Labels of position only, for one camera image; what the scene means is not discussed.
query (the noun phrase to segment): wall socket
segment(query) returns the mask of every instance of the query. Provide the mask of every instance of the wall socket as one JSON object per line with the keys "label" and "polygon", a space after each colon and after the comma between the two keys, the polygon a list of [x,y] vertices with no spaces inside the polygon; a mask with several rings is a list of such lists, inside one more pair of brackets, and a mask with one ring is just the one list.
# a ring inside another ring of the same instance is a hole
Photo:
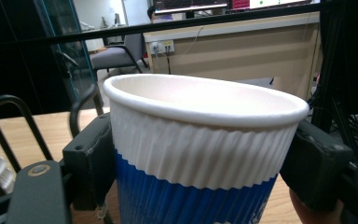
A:
{"label": "wall socket", "polygon": [[166,53],[167,50],[169,50],[170,52],[175,51],[173,47],[173,40],[155,41],[155,42],[151,42],[149,46],[152,54],[156,54],[156,51],[157,53]]}

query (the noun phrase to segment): wooden table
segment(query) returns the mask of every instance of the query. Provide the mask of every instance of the wooden table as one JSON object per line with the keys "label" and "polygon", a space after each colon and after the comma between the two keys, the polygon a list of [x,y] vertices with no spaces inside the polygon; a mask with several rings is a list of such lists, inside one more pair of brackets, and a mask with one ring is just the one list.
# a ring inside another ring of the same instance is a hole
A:
{"label": "wooden table", "polygon": [[[86,127],[95,117],[95,110],[80,113],[80,129]],[[72,140],[69,130],[69,113],[54,113],[34,116],[55,161],[62,159],[62,149]],[[38,144],[33,138],[24,118],[0,119],[0,127],[12,146],[22,167],[43,160]],[[108,204],[116,223],[119,223],[117,192],[115,186],[108,194]],[[75,223],[102,223],[96,220],[95,212],[73,211]],[[289,188],[279,176],[271,192],[267,207],[260,223],[301,223],[289,197]]]}

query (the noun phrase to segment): chair seat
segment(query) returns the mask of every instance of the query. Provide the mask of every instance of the chair seat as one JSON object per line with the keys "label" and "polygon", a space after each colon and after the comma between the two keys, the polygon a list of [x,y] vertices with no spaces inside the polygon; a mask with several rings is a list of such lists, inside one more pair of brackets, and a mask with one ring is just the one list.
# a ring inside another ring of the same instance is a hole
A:
{"label": "chair seat", "polygon": [[121,48],[109,48],[93,54],[91,56],[91,62],[94,69],[130,66],[133,64],[130,56]]}

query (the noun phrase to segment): beige partition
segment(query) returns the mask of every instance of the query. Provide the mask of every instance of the beige partition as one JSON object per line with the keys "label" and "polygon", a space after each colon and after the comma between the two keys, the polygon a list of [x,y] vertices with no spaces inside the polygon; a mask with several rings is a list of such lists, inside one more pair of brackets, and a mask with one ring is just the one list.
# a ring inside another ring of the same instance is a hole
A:
{"label": "beige partition", "polygon": [[275,77],[273,88],[310,96],[318,71],[319,16],[300,14],[254,21],[146,33],[152,73],[169,72],[168,55],[151,54],[149,44],[172,39],[171,74],[244,80]]}

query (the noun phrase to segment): chair backrest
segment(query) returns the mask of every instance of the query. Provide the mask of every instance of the chair backrest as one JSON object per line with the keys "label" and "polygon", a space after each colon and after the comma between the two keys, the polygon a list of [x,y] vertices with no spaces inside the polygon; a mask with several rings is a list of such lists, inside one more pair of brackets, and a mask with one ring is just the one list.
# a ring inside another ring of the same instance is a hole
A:
{"label": "chair backrest", "polygon": [[130,51],[136,61],[140,60],[145,53],[144,35],[126,35],[124,39],[124,46]]}

